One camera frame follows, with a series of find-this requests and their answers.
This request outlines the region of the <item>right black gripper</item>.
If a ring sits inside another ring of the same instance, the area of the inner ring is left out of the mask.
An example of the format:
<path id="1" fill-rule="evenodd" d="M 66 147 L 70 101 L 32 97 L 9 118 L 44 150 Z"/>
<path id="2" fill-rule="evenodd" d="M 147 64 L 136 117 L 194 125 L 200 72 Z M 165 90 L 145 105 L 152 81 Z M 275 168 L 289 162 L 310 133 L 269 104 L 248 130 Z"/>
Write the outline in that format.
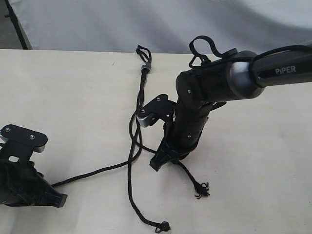
<path id="1" fill-rule="evenodd" d="M 149 165 L 155 171 L 168 162 L 178 165 L 197 147 L 201 134 L 201 119 L 176 119 L 165 126 L 164 138 Z"/>

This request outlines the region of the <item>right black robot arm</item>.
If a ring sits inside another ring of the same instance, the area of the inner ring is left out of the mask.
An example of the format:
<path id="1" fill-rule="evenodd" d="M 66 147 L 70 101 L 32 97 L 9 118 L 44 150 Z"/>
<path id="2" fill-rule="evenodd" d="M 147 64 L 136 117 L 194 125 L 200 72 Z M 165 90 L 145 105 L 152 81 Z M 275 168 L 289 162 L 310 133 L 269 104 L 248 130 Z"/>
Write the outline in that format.
<path id="1" fill-rule="evenodd" d="M 218 60 L 203 62 L 178 75 L 178 95 L 169 113 L 162 113 L 164 137 L 150 166 L 158 171 L 184 159 L 198 145 L 209 113 L 229 101 L 253 99 L 266 87 L 312 80 L 312 47 L 290 45 L 262 54 L 230 50 Z"/>

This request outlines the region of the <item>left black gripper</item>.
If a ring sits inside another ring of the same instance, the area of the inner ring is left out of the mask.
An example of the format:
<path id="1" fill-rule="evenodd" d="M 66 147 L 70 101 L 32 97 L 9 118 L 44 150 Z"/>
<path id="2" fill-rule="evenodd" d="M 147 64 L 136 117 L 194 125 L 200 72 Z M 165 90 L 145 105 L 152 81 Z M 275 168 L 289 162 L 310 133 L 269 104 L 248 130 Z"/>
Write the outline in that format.
<path id="1" fill-rule="evenodd" d="M 62 208 L 68 195 L 51 187 L 32 166 L 0 162 L 0 203 L 11 207 L 51 206 Z"/>

